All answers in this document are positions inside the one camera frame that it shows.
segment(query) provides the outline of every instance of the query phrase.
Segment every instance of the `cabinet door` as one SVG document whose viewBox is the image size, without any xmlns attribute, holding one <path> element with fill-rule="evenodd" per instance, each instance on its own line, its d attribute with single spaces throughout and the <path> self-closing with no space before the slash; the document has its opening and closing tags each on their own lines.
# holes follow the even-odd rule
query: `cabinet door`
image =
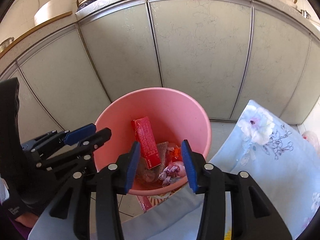
<svg viewBox="0 0 320 240">
<path fill-rule="evenodd" d="M 163 85 L 192 96 L 210 118 L 229 119 L 246 64 L 250 7 L 162 0 L 151 8 Z"/>
<path fill-rule="evenodd" d="M 136 5 L 81 26 L 112 101 L 147 87 L 161 87 L 146 6 Z"/>
<path fill-rule="evenodd" d="M 280 118 L 292 124 L 301 124 L 310 114 L 320 96 L 320 44 L 312 41 L 308 61 L 291 101 Z"/>
<path fill-rule="evenodd" d="M 237 120 L 250 99 L 280 116 L 296 89 L 310 39 L 278 18 L 255 10 L 251 55 L 231 119 Z"/>
<path fill-rule="evenodd" d="M 15 71 L 11 78 L 13 77 L 17 77 L 20 84 L 18 112 L 20 142 L 26 142 L 52 130 L 61 131 L 60 126 L 36 100 L 19 70 Z"/>
<path fill-rule="evenodd" d="M 95 123 L 110 104 L 73 30 L 21 66 L 28 83 L 54 119 L 68 130 Z"/>
</svg>

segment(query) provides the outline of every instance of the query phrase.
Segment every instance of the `metal pot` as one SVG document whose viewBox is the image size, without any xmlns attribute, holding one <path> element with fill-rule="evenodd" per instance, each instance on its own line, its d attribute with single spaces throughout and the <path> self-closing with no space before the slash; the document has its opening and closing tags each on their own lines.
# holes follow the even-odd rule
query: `metal pot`
<svg viewBox="0 0 320 240">
<path fill-rule="evenodd" d="M 4 51 L 4 49 L 5 49 L 6 47 L 8 47 L 11 43 L 13 43 L 13 41 L 14 41 L 14 37 L 10 37 L 10 38 L 6 39 L 5 41 L 3 41 L 3 42 L 0 44 L 0 53 L 1 53 L 2 51 Z"/>
</svg>

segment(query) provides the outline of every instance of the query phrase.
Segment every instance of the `floral pillow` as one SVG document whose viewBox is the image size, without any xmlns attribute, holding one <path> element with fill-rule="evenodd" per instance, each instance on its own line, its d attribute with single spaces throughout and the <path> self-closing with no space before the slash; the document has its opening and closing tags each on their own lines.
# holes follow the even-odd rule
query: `floral pillow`
<svg viewBox="0 0 320 240">
<path fill-rule="evenodd" d="M 276 207 L 293 239 L 319 208 L 320 159 L 315 149 L 253 100 L 211 163 L 225 172 L 247 171 Z"/>
</svg>

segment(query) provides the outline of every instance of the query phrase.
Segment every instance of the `light blue cloth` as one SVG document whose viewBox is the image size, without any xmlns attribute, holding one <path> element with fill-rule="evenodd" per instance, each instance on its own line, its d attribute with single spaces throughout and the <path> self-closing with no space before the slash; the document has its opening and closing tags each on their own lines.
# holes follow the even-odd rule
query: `light blue cloth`
<svg viewBox="0 0 320 240">
<path fill-rule="evenodd" d="M 218 153 L 210 161 L 225 172 L 247 171 L 269 197 L 293 239 L 320 205 L 320 159 L 289 125 L 250 101 Z M 230 198 L 226 228 L 231 228 Z M 122 224 L 127 240 L 194 240 L 202 195 L 185 186 L 167 201 Z"/>
</svg>

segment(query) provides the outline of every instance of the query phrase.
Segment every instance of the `red box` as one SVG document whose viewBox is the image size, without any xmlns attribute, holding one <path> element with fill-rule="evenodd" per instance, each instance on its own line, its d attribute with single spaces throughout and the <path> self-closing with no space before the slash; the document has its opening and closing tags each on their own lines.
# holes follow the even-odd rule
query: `red box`
<svg viewBox="0 0 320 240">
<path fill-rule="evenodd" d="M 148 169 L 161 164 L 155 138 L 153 137 L 149 117 L 131 121 L 136 140 L 141 144 L 141 157 L 145 158 Z"/>
</svg>

